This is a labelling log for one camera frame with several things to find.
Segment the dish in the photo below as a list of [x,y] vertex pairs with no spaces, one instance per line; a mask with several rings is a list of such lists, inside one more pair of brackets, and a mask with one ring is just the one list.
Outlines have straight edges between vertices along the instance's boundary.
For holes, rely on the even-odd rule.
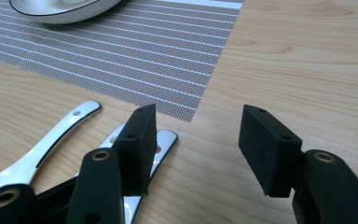
[[26,17],[48,24],[83,21],[105,12],[120,0],[9,0]]

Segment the wooden table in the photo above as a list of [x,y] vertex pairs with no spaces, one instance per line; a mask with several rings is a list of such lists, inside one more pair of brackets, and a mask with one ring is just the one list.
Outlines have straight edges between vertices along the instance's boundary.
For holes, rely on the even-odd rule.
[[[137,107],[0,63],[0,170],[76,105],[103,111],[59,143],[36,192],[71,178]],[[158,114],[179,141],[149,186],[136,223],[296,223],[291,199],[265,197],[238,148],[243,105],[272,113],[358,175],[358,1],[246,0],[191,122]]]

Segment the gray placemat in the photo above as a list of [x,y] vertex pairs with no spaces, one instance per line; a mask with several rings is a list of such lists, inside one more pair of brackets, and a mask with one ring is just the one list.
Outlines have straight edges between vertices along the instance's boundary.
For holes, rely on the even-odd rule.
[[130,0],[86,21],[46,25],[0,0],[0,61],[191,121],[241,5]]

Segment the light wood surface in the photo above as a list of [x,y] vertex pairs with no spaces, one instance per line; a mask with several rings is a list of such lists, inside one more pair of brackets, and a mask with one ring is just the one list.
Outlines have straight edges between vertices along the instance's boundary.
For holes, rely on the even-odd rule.
[[[103,111],[59,143],[36,192],[71,178],[81,159],[137,107],[0,63],[0,171],[76,105]],[[358,0],[247,0],[191,122],[158,114],[179,141],[135,223],[296,223],[290,199],[265,197],[238,149],[243,105],[272,113],[358,175]]]

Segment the white plate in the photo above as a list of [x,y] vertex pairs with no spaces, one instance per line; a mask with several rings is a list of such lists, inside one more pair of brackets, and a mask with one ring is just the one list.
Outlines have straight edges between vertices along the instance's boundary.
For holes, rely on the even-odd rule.
[[49,24],[83,21],[105,12],[120,0],[9,0],[28,18]]

